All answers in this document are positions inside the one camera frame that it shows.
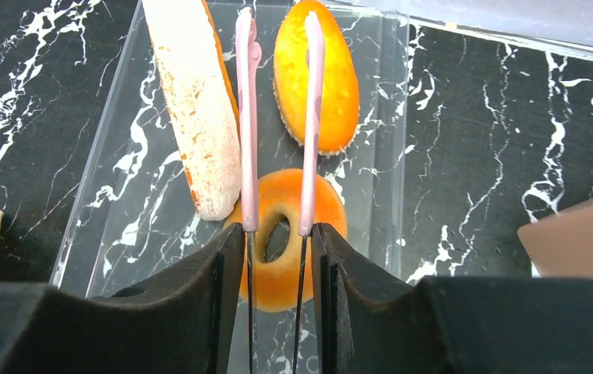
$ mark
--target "bread roll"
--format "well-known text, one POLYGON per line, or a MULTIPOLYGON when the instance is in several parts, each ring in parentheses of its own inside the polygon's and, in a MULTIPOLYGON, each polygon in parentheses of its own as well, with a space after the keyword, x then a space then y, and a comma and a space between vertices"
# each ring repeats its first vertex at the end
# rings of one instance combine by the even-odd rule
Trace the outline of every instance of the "bread roll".
POLYGON ((238 109, 205 1, 143 0, 161 88, 205 221, 226 218, 241 191, 238 109))
POLYGON ((298 144, 305 142, 308 102, 308 38, 305 18, 315 12, 326 41, 319 153, 339 154, 353 142, 358 127, 360 91, 351 52, 333 13, 317 0, 303 0, 285 16, 277 32, 274 93, 282 120, 298 144))

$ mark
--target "black marble surface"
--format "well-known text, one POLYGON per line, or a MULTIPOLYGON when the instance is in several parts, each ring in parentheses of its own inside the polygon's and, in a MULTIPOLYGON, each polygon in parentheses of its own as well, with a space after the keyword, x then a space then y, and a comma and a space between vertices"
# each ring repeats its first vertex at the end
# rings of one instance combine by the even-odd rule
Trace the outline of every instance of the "black marble surface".
POLYGON ((0 1, 0 281, 47 281, 134 0, 0 1))
POLYGON ((516 229, 593 196, 593 62, 414 32, 406 246, 425 274, 528 274, 516 229))

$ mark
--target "pink plastic tongs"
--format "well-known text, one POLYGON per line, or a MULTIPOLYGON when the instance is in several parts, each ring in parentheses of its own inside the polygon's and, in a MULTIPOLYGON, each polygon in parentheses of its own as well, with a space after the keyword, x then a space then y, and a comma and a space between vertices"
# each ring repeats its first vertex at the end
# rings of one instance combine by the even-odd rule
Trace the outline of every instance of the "pink plastic tongs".
POLYGON ((259 228, 259 197, 257 189, 257 94, 255 88, 257 67, 262 58, 262 48, 255 41, 257 26, 252 11, 245 7, 236 21, 236 72, 238 82, 238 107, 241 127, 241 210, 245 234, 248 275, 248 342, 250 373, 256 371, 257 353, 255 315, 252 292, 252 250, 255 233, 259 228))
POLYGON ((298 343, 301 340, 301 308, 303 303, 303 281, 305 278, 305 252, 308 237, 312 234, 315 217, 315 182, 317 153, 319 149, 319 122, 321 119, 321 95, 323 90, 323 63, 326 44, 316 13, 310 12, 305 18, 305 35, 308 38, 308 101, 305 109, 305 149, 303 154, 303 181, 301 187, 301 212, 298 219, 298 234, 303 237, 301 244, 301 269, 298 273, 298 294, 296 302, 296 334, 294 339, 294 360, 292 373, 298 365, 298 343))

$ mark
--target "orange donut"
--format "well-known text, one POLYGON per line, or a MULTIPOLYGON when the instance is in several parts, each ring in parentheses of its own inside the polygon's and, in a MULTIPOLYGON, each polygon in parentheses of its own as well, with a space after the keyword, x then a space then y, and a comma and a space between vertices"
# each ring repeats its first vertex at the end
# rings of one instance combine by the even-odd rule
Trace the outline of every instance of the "orange donut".
MULTIPOLYGON (((259 179, 259 230, 256 233, 256 248, 252 272, 256 307, 264 312, 282 312, 296 306, 298 270, 301 262, 302 238, 298 236, 298 211, 301 206, 301 169, 284 169, 264 175, 259 179), (283 254, 275 261, 264 261, 264 248, 275 225, 286 217, 289 220, 289 241, 283 254)), ((315 222, 333 225, 347 237, 347 216, 337 192, 328 181, 317 175, 315 184, 315 222)), ((236 203, 225 227, 241 222, 241 201, 236 203)), ((305 260, 305 283, 303 302, 312 298, 312 264, 309 255, 305 260)), ((243 264, 239 294, 248 300, 246 262, 243 264)))
POLYGON ((315 12, 326 40, 319 152, 343 151, 354 139, 359 116, 358 79, 351 52, 333 14, 316 0, 294 5, 277 33, 274 55, 274 93, 282 121, 299 144, 305 138, 308 97, 308 38, 305 18, 315 12))

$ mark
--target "clear acrylic tray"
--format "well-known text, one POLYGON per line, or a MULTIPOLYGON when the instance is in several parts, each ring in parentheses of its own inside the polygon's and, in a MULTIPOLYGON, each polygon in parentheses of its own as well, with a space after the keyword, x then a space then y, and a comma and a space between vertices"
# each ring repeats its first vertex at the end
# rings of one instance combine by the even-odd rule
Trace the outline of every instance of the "clear acrylic tray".
MULTIPOLYGON (((235 92, 233 36, 240 7, 210 3, 235 92)), ((401 277, 408 18, 329 7, 350 44, 361 124, 345 154, 319 161, 319 174, 341 195, 351 245, 401 277)), ((257 73, 260 176, 302 166, 302 151, 281 122, 272 86, 272 51, 288 10, 256 5, 263 49, 257 73)), ((51 282, 84 297, 112 295, 199 249, 222 224, 195 215, 138 4, 51 282)), ((317 372, 312 302, 303 313, 298 372, 317 372)), ((294 310, 258 312, 259 372, 291 371, 294 319, 294 310)), ((247 354, 247 304, 240 301, 228 372, 247 372, 247 354)))

